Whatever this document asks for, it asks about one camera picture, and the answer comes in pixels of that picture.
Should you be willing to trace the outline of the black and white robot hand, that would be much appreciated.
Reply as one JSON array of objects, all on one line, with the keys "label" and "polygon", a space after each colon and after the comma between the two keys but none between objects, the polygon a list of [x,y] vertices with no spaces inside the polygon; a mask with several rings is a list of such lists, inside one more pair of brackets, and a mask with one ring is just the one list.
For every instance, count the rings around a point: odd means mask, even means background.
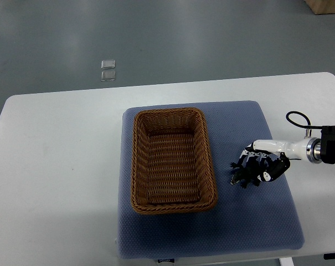
[{"label": "black and white robot hand", "polygon": [[299,142],[256,140],[245,147],[236,163],[243,166],[250,160],[265,161],[265,171],[258,176],[262,182],[273,182],[290,168],[291,160],[308,160],[306,146],[310,139]]}]

